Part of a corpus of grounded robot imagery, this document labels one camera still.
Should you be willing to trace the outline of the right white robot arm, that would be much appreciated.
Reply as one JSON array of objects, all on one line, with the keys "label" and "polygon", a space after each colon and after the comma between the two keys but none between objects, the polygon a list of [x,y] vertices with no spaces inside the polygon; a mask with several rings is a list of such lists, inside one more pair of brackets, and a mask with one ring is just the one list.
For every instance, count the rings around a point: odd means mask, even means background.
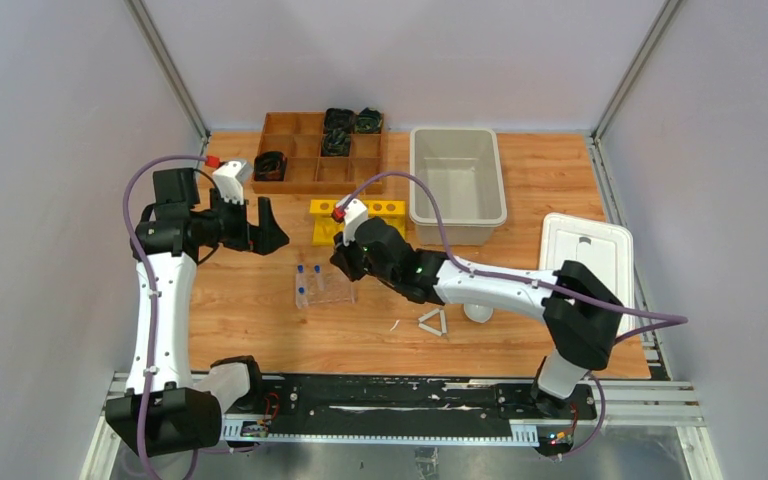
[{"label": "right white robot arm", "polygon": [[541,321],[554,347],[538,368],[526,405],[544,417],[568,409],[578,382],[609,363],[621,301],[580,262],[527,271],[415,249],[379,218],[333,238],[330,258],[350,281],[371,276],[416,304],[477,305]]}]

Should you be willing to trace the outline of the white plastic bin lid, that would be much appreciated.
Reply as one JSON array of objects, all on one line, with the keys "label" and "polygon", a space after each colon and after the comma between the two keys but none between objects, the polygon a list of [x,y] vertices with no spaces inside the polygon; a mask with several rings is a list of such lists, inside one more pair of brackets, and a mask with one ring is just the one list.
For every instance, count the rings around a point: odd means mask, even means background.
[{"label": "white plastic bin lid", "polygon": [[625,307],[636,306],[633,238],[626,228],[562,213],[546,215],[539,269],[557,270],[565,260],[584,264]]}]

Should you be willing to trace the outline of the white clay triangle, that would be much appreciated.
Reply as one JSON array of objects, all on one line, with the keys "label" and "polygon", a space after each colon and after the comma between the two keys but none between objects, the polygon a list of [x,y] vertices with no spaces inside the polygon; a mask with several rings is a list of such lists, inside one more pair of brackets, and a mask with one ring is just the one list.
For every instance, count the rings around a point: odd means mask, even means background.
[{"label": "white clay triangle", "polygon": [[418,327],[437,337],[443,337],[448,334],[446,313],[442,308],[436,308],[429,311],[417,319]]}]

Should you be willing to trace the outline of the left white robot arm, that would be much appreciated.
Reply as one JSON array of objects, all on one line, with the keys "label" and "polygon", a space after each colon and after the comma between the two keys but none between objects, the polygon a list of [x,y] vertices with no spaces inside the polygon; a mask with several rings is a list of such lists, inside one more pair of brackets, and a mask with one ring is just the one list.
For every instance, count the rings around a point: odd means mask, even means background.
[{"label": "left white robot arm", "polygon": [[201,249],[224,247],[265,256],[288,245],[271,202],[257,200],[258,221],[247,219],[244,183],[252,175],[244,160],[223,162],[210,176],[204,210],[199,170],[153,173],[155,200],[147,206],[132,246],[139,287],[135,356],[125,393],[105,405],[109,426],[137,454],[147,457],[217,445],[223,416],[232,407],[258,411],[266,386],[250,355],[214,362],[194,380],[189,360],[190,303]]}]

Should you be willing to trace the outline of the white round dish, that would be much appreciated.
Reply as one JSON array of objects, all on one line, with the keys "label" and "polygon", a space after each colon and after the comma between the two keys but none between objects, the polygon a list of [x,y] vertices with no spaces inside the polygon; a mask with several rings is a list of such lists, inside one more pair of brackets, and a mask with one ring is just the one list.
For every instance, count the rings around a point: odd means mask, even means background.
[{"label": "white round dish", "polygon": [[463,311],[469,320],[479,324],[488,322],[494,315],[492,307],[477,304],[464,304]]}]

